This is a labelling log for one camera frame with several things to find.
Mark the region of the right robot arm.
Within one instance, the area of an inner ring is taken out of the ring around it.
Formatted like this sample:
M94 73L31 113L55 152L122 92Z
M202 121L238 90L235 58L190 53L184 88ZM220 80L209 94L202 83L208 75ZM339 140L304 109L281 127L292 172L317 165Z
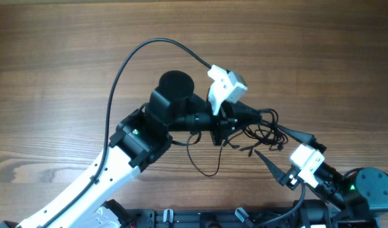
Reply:
M314 135L288 129L277 123L268 123L257 139L282 149L291 137L299 147L290 155L291 167L287 172L279 169L259 151L255 153L269 168L278 183L294 190L301 185L302 197L306 189L338 209L335 221L375 220L388 212L388 174L373 167L359 167L339 173L325 163L327 149Z

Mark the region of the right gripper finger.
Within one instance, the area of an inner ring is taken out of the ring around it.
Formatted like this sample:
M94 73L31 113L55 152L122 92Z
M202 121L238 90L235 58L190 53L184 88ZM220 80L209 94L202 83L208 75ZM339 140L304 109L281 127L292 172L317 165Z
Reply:
M269 160L267 157L265 157L261 152L258 150L254 151L256 155L265 163L269 171L271 172L272 176L282 186L287 185L290 182L290 176L282 171L279 167L277 167L271 160Z
M289 129L277 123L273 124L274 130L278 130L286 138L290 137L293 140L297 141L300 144L311 144L316 140L313 134L309 134L306 132L301 132L298 130Z

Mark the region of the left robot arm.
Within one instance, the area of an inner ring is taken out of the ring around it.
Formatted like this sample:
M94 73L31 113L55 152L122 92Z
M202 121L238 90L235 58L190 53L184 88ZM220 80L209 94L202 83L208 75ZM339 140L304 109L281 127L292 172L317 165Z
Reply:
M236 131L261 121L260 113L241 103L247 91L241 76L219 72L207 99L194 92L181 71L161 76L149 102L117 126L95 161L52 202L19 227L127 227L132 220L111 195L137 178L173 144L172 133L210 132L216 146Z

